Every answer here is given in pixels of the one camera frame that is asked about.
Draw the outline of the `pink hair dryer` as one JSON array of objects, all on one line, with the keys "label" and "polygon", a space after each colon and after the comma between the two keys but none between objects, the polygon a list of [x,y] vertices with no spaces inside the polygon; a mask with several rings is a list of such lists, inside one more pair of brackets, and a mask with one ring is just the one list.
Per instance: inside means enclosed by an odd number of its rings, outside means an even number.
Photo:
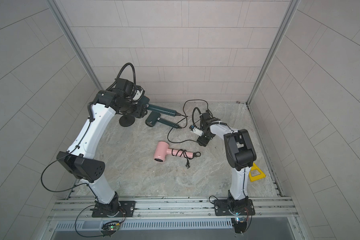
[{"label": "pink hair dryer", "polygon": [[171,149],[168,143],[163,141],[158,142],[154,153],[154,160],[157,162],[164,162],[166,160],[167,155],[171,155],[173,157],[179,157],[179,158],[183,157],[188,160],[191,160],[193,158],[198,158],[201,154],[199,152],[192,153],[192,152],[187,152],[186,150]]}]

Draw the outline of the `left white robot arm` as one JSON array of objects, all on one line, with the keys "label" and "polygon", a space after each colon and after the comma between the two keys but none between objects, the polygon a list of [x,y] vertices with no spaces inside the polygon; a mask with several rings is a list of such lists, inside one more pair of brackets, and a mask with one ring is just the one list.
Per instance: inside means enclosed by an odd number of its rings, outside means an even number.
[{"label": "left white robot arm", "polygon": [[99,91],[87,105],[89,117],[76,140],[66,152],[57,155],[57,161],[94,194],[93,217],[114,217],[121,211],[119,196],[104,175],[105,163],[94,156],[111,119],[121,109],[135,106],[118,92]]}]

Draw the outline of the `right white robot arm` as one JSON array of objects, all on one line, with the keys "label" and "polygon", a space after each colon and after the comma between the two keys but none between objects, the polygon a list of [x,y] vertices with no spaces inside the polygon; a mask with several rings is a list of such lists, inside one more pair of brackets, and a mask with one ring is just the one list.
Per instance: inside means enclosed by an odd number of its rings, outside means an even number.
[{"label": "right white robot arm", "polygon": [[197,143],[205,147],[213,137],[224,141],[227,161],[232,168],[232,182],[227,198],[228,209],[233,215],[255,214],[253,204],[247,193],[250,171],[257,159],[249,132],[246,129],[236,130],[212,116],[210,111],[200,115],[201,133]]}]

